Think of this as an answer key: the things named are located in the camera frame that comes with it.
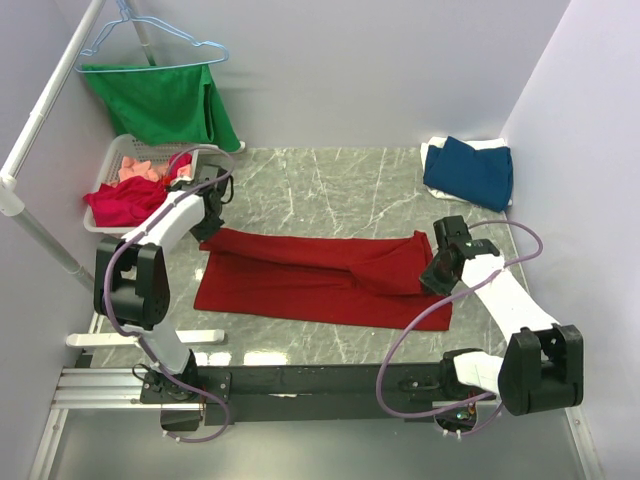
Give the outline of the dark red t shirt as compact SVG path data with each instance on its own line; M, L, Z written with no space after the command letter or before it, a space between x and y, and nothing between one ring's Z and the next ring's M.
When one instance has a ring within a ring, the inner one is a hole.
M201 311L403 329L439 300L419 281L432 259L420 231L331 239L222 229L200 248L209 254Z

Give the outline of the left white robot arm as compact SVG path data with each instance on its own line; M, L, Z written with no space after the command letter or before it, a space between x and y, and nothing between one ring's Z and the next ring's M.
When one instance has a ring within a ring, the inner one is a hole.
M223 226L226 192L233 177L224 167L206 163L195 178L169 188L166 200L139 227L120 239L107 238L96 251L94 307L116 331L136 341L164 376L164 389L176 401L193 399L200 388L194 353L167 319L170 287L165 254L186 234L198 242Z

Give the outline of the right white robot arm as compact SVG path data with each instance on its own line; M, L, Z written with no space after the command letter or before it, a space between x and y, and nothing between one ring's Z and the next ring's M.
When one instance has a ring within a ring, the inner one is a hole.
M584 340L527 293L489 239L475 239L461 216L433 224L434 258L420 276L425 292L451 297L458 283L472 289L507 342L503 356L478 349L444 354L439 387L460 399L473 387L497 395L514 416L578 406L584 396Z

